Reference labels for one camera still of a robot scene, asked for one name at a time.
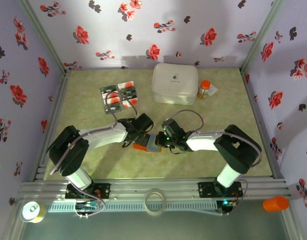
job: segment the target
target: floral wallpaper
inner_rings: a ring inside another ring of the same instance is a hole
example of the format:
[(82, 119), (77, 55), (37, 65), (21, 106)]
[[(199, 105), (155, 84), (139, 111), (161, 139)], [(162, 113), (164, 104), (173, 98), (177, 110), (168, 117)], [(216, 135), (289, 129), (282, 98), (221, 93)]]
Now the floral wallpaper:
[(307, 239), (307, 0), (285, 1), (245, 73)]
[(239, 68), (272, 6), (272, 0), (29, 3), (67, 69), (70, 63), (90, 69), (159, 62)]
[(0, 239), (20, 184), (36, 168), (60, 77), (19, 1), (0, 0)]

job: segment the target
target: orange object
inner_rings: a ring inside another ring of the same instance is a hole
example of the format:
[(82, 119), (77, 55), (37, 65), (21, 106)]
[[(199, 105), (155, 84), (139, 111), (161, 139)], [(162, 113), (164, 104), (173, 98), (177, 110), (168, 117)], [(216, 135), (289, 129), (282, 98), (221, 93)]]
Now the orange object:
[(267, 212), (277, 212), (289, 208), (289, 201), (284, 196), (275, 196), (264, 200), (262, 206)]
[(204, 99), (207, 96), (207, 91), (210, 88), (210, 85), (211, 85), (210, 81), (203, 80), (198, 88), (197, 97), (200, 99)]
[(209, 89), (210, 88), (210, 81), (208, 80), (203, 80), (200, 84), (201, 88), (202, 89)]
[(133, 143), (133, 148), (138, 149), (138, 150), (143, 150), (146, 151), (147, 147), (146, 146), (141, 146), (140, 144)]
[(142, 150), (142, 151), (145, 151), (147, 153), (161, 153), (162, 151), (162, 148), (160, 147), (160, 151), (150, 151), (147, 149), (147, 146), (141, 146), (140, 144), (137, 144), (137, 143), (133, 143), (132, 147), (134, 149), (137, 149), (137, 150)]

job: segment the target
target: wire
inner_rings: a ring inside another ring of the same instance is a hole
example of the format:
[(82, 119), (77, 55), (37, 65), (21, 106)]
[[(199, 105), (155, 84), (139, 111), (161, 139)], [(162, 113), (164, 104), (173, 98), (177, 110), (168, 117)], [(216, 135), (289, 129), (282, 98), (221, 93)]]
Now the wire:
[(241, 197), (239, 203), (237, 204), (237, 206), (231, 212), (229, 212), (227, 215), (233, 214), (237, 210), (237, 208), (242, 204), (242, 201), (244, 200), (244, 198), (246, 196), (246, 192), (248, 190), (248, 182), (245, 179), (240, 179), (240, 181), (245, 182), (245, 190), (244, 190), (242, 197)]
[(234, 191), (234, 190), (231, 190), (231, 192), (235, 194), (235, 196), (237, 198), (236, 201), (238, 201), (238, 199), (239, 199), (238, 193), (236, 191)]
[(196, 112), (196, 111), (194, 111), (194, 110), (190, 110), (190, 109), (183, 109), (183, 110), (180, 110), (180, 111), (176, 112), (173, 116), (171, 116), (171, 117), (168, 118), (168, 119), (173, 119), (176, 115), (180, 114), (181, 112), (192, 112), (192, 113), (198, 115), (198, 117), (201, 119), (201, 126), (198, 127), (198, 128), (195, 130), (196, 133), (198, 133), (198, 130), (200, 130), (200, 129), (203, 128), (203, 126), (204, 126), (204, 119), (203, 119), (203, 117), (202, 117), (198, 112)]
[(196, 212), (196, 213), (202, 213), (202, 214), (210, 214), (210, 215), (215, 215), (221, 217), (223, 213), (219, 212), (213, 212), (213, 211), (208, 211), (208, 210), (200, 210), (200, 209), (190, 209), (188, 210), (189, 212)]
[(254, 145), (251, 141), (249, 141), (249, 140), (247, 140), (247, 139), (245, 139), (245, 138), (243, 138), (243, 137), (241, 137), (241, 136), (238, 136), (238, 135), (236, 135), (236, 134), (233, 134), (233, 133), (230, 133), (230, 132), (226, 132), (226, 131), (199, 132), (199, 133), (198, 133), (198, 136), (204, 136), (204, 135), (210, 136), (210, 134), (214, 134), (214, 135), (222, 135), (222, 134), (228, 135), (228, 136), (230, 136), (230, 137), (239, 139), (239, 140), (245, 142), (246, 144), (249, 144), (251, 147), (253, 147), (253, 148), (256, 150), (256, 152), (258, 153), (258, 161), (257, 161), (256, 163), (254, 163), (254, 164), (251, 166), (251, 168), (254, 168), (255, 166), (259, 165), (259, 164), (262, 162), (262, 160), (263, 160), (262, 152), (261, 152), (261, 151), (259, 150), (259, 148), (258, 148), (256, 145)]
[[(89, 193), (87, 193), (87, 192), (85, 192), (85, 191), (83, 191), (83, 190), (81, 190), (79, 187), (77, 187), (75, 184), (73, 184), (72, 182), (70, 182), (71, 183), (71, 185), (78, 191), (78, 192), (80, 192), (80, 193), (82, 193), (82, 194), (84, 194), (84, 195), (86, 195), (86, 196), (89, 196), (89, 197), (91, 197), (91, 198), (93, 198), (93, 199), (96, 199), (96, 200), (98, 200), (99, 202), (101, 202), (102, 204), (103, 204), (103, 207), (101, 208), (101, 209), (99, 209), (98, 211), (95, 211), (95, 212), (92, 212), (92, 213), (86, 213), (85, 214), (85, 218), (87, 218), (87, 217), (91, 217), (91, 216), (93, 216), (93, 215), (96, 215), (96, 214), (98, 214), (98, 213), (101, 213), (102, 211), (104, 211), (105, 209), (106, 209), (106, 203), (104, 202), (104, 200), (102, 200), (101, 198), (99, 198), (99, 197), (97, 197), (97, 196), (95, 196), (95, 195), (92, 195), (92, 194), (89, 194)], [(79, 216), (79, 217), (83, 217), (83, 215), (81, 214), (81, 215), (79, 215), (78, 213), (77, 213), (77, 211), (76, 211), (76, 208), (75, 208), (75, 213)]]
[[(62, 157), (60, 158), (60, 160), (57, 162), (57, 164), (54, 166), (54, 168), (51, 170), (50, 175), (53, 175), (59, 168), (59, 166), (62, 164), (62, 162), (64, 161), (65, 157), (67, 156), (67, 154), (69, 153), (69, 151), (75, 146), (76, 142), (78, 142), (80, 139), (91, 135), (91, 134), (95, 134), (95, 133), (100, 133), (102, 131), (106, 131), (106, 130), (111, 130), (113, 129), (115, 126), (117, 126), (118, 124), (118, 118), (116, 117), (116, 115), (114, 114), (113, 110), (109, 107), (108, 105), (108, 96), (109, 96), (110, 92), (105, 96), (105, 104), (106, 107), (108, 108), (109, 112), (112, 114), (113, 118), (114, 118), (114, 124), (112, 126), (108, 126), (108, 127), (101, 127), (101, 128), (96, 128), (94, 130), (88, 131), (82, 135), (80, 135), (79, 137), (77, 137), (75, 140), (72, 141), (72, 143), (70, 144), (70, 146), (67, 147), (66, 151), (63, 153)], [(119, 95), (121, 97), (121, 99), (124, 98), (124, 96), (117, 92), (117, 95)], [(135, 108), (135, 106), (129, 101), (129, 99), (125, 98), (127, 100), (127, 102), (132, 106), (132, 108), (135, 111), (135, 116), (138, 115), (138, 112)]]

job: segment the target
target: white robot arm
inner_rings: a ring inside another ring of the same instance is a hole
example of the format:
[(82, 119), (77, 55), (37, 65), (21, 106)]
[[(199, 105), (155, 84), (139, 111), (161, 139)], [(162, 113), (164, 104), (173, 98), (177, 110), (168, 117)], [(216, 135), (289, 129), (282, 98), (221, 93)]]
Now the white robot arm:
[(59, 171), (76, 187), (88, 191), (87, 188), (93, 181), (81, 167), (85, 154), (111, 143), (124, 142), (122, 147), (128, 146), (131, 142), (146, 146), (150, 137), (146, 131), (153, 124), (143, 113), (137, 118), (119, 119), (116, 124), (102, 128), (77, 130), (74, 126), (67, 126), (47, 150), (55, 165), (50, 175)]
[(213, 189), (219, 197), (225, 196), (232, 184), (262, 159), (261, 147), (235, 125), (217, 132), (185, 132), (170, 118), (161, 126), (164, 131), (159, 132), (155, 143), (169, 148), (171, 152), (175, 148), (181, 151), (177, 154), (199, 150), (220, 152), (227, 164), (213, 181)]
[[(152, 125), (152, 120), (143, 113), (138, 118), (119, 119), (117, 124), (97, 129), (79, 131), (68, 126), (47, 150), (55, 164), (50, 174), (59, 171), (76, 187), (90, 193), (93, 181), (81, 167), (86, 152), (111, 143), (124, 142), (124, 147), (135, 142), (146, 146), (149, 140), (147, 131)], [(226, 196), (235, 180), (260, 163), (261, 147), (235, 125), (218, 132), (185, 132), (170, 118), (163, 122), (162, 127), (164, 131), (156, 136), (155, 144), (169, 148), (172, 153), (176, 148), (181, 151), (177, 154), (199, 150), (220, 152), (227, 164), (212, 183), (212, 191), (217, 197)]]

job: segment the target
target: tape roll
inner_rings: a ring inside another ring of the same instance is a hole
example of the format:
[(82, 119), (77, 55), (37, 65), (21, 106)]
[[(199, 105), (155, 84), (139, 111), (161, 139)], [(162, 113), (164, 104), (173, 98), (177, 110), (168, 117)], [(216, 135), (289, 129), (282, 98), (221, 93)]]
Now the tape roll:
[[(149, 209), (149, 207), (147, 206), (147, 200), (151, 195), (157, 194), (158, 196), (161, 197), (162, 199), (162, 206), (158, 211), (152, 211)], [(163, 193), (163, 191), (161, 191), (158, 188), (152, 188), (150, 189), (145, 195), (144, 195), (144, 199), (143, 199), (143, 207), (145, 209), (145, 211), (147, 213), (149, 213), (152, 216), (158, 216), (160, 214), (162, 214), (162, 212), (166, 209), (167, 206), (167, 199), (165, 194)]]

